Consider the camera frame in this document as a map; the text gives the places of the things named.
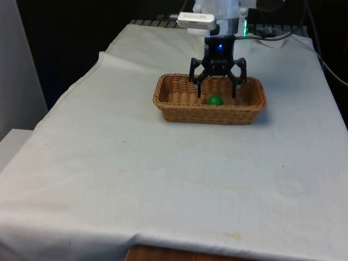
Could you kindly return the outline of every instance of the basket rim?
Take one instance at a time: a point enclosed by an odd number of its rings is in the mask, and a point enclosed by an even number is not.
[[[166,109],[177,109],[178,106],[185,106],[187,108],[191,109],[210,109],[210,110],[221,110],[221,109],[238,109],[238,110],[255,110],[259,111],[260,108],[264,108],[266,106],[266,95],[264,92],[264,88],[262,86],[262,83],[255,77],[248,77],[248,80],[253,80],[257,82],[258,91],[262,97],[262,104],[260,105],[249,105],[249,106],[238,106],[238,105],[210,105],[210,104],[189,104],[189,103],[171,103],[171,102],[160,102],[159,101],[159,92],[162,86],[162,82],[166,77],[173,77],[173,76],[188,76],[188,74],[181,74],[181,73],[167,73],[162,75],[158,79],[158,83],[153,95],[153,103],[158,108],[166,108]]]

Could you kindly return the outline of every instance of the wicker basket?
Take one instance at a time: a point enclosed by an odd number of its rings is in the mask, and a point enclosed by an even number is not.
[[[166,74],[159,78],[153,103],[172,122],[251,124],[266,107],[261,82],[248,77],[232,99],[232,83],[224,77],[209,77],[202,83],[201,98],[186,74]],[[207,105],[211,95],[220,95],[224,105]]]

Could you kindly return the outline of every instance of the green light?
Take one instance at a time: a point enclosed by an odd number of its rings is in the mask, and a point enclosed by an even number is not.
[[[247,31],[248,31],[247,25],[248,25],[248,21],[245,19],[245,23],[244,23],[244,36],[246,36]]]

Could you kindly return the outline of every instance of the white cloth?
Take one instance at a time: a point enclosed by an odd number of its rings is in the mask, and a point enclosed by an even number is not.
[[[348,135],[316,55],[239,41],[267,110],[250,126],[166,122],[158,78],[202,54],[184,30],[127,26],[0,174],[0,246],[25,260],[121,260],[133,244],[346,260]]]

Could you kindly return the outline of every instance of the black robotic gripper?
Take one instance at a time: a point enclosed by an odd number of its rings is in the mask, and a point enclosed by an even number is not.
[[[208,76],[228,76],[232,81],[232,98],[235,98],[237,84],[247,80],[246,60],[244,58],[233,60],[235,36],[205,38],[204,42],[207,45],[204,58],[203,60],[191,59],[189,74],[189,81],[197,85],[198,98],[201,97],[201,84]],[[195,70],[200,65],[204,70],[195,77]],[[236,77],[231,72],[234,65],[240,67],[240,77]]]

